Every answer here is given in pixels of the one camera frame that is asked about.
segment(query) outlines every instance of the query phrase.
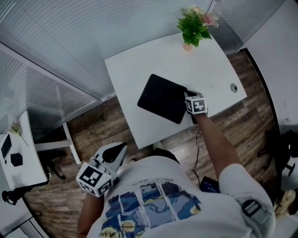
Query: white table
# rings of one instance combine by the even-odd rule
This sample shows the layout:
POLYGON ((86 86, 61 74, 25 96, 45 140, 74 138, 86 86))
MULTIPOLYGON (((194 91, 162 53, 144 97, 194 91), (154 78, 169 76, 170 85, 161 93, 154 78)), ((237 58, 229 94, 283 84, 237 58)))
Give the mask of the white table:
POLYGON ((121 108, 138 148, 151 145, 193 125, 185 113, 176 124, 137 106, 151 74, 156 74, 207 98, 213 116, 246 97, 232 65, 215 40, 202 40, 190 52, 181 34, 157 39, 105 60, 121 108), (230 89, 234 83, 237 92, 230 89))
POLYGON ((2 156, 1 151, 0 151, 0 162, 3 168, 3 172, 5 174, 5 177, 7 179, 8 185, 11 189, 29 186, 29 185, 35 185, 35 184, 39 184, 47 181, 47 177, 43 171, 40 159, 37 155, 38 151, 45 151, 45 150, 51 150, 51 149, 70 146, 70 149, 73 153, 73 156, 76 162, 78 164, 80 163, 80 159, 75 151, 75 147, 73 145, 66 123, 63 124, 63 127, 68 140, 51 142, 51 143, 34 144, 27 111, 25 111, 19 117, 19 122, 22 128, 23 139, 22 137, 14 133, 8 132, 5 135, 4 139, 0 142, 0 148, 2 148, 6 137, 10 135, 12 146, 8 154, 6 155, 7 164, 5 164, 5 160, 2 156), (10 155, 14 153, 20 153, 22 155, 23 165, 20 165, 17 167, 13 166, 10 160, 10 155))

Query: person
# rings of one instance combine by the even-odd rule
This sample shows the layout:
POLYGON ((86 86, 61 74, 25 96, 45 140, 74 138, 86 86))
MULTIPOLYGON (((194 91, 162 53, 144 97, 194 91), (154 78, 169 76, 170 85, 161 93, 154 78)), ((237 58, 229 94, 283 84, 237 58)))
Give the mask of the person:
POLYGON ((122 171, 106 202, 104 196, 86 196, 78 222, 80 238, 270 237, 275 214, 268 195, 211 119, 205 114, 194 117, 220 193, 200 191, 170 152, 150 156, 122 171))

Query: cable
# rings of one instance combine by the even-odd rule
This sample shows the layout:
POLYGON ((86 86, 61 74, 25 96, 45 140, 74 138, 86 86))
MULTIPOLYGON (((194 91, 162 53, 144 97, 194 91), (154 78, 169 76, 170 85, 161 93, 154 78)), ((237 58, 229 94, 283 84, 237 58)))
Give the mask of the cable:
POLYGON ((200 152, 200 146, 197 142, 197 139, 198 139, 199 135, 201 135, 201 129, 196 134, 196 145, 197 145, 196 163, 195 163, 195 166, 193 167, 193 169, 191 169, 190 171, 192 171, 196 175, 197 180, 199 181, 199 186, 200 186, 201 181, 200 181, 200 178, 199 178, 198 174, 196 173, 196 166, 197 166, 197 163, 198 163, 198 160, 199 160, 199 152, 200 152))

